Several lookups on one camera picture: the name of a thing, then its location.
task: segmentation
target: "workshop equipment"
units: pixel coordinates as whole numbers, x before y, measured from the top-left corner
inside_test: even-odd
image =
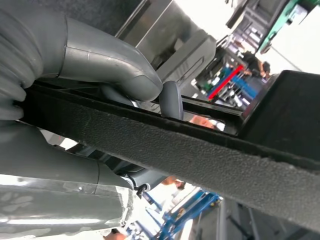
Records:
[[[158,213],[150,208],[146,208],[146,211],[159,230],[156,235],[152,235],[152,230],[146,227],[149,226],[149,224],[137,221],[133,225],[139,227],[140,229],[133,230],[131,227],[129,230],[129,234],[132,231],[134,233],[143,232],[149,239],[173,240],[174,236],[180,232],[188,220],[195,219],[207,208],[220,201],[220,196],[217,193],[207,192],[199,187],[195,190],[186,195],[173,209],[164,213],[163,216],[159,216],[158,214],[162,211],[162,206],[152,199],[147,192],[145,192],[143,197],[147,199],[151,205],[155,204]],[[133,234],[133,239],[135,239],[135,236],[137,236],[137,234]]]

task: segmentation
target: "person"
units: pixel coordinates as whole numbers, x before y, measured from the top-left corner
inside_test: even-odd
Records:
[[[263,63],[250,51],[245,52],[242,59],[248,63],[248,70],[245,71],[247,75],[266,79],[270,76],[270,64],[267,61]]]
[[[125,240],[126,236],[122,233],[112,233],[111,232],[108,236],[104,236],[103,240]]]
[[[177,180],[177,177],[175,176],[168,176],[166,179],[161,182],[161,184],[165,186],[175,184],[175,186],[178,190],[183,190],[185,189],[186,182]]]

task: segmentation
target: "gray plastic part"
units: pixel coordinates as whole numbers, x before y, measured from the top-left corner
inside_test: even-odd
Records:
[[[61,77],[115,84],[139,101],[152,101],[162,91],[160,78],[139,50],[75,20],[67,19],[67,26]]]
[[[166,81],[158,96],[161,114],[166,118],[183,120],[183,108],[180,90],[175,81]]]
[[[130,174],[130,177],[134,181],[137,187],[149,184],[150,189],[153,189],[157,185],[162,183],[163,180],[168,178],[168,176],[161,174],[158,171],[153,171],[149,169],[142,169],[138,172],[133,172]]]
[[[0,174],[129,187],[106,166],[49,145],[36,127],[11,122],[0,131]]]
[[[109,84],[102,84],[100,88],[106,99],[134,107],[133,102],[129,98],[121,94],[119,91],[115,90]]]
[[[84,23],[23,0],[0,1],[0,21],[0,120],[21,118],[13,101],[41,76],[115,84],[139,101],[162,90],[139,50]]]
[[[183,94],[183,87],[189,85],[214,59],[216,43],[215,39],[204,30],[198,30],[156,72],[162,82],[177,82]]]

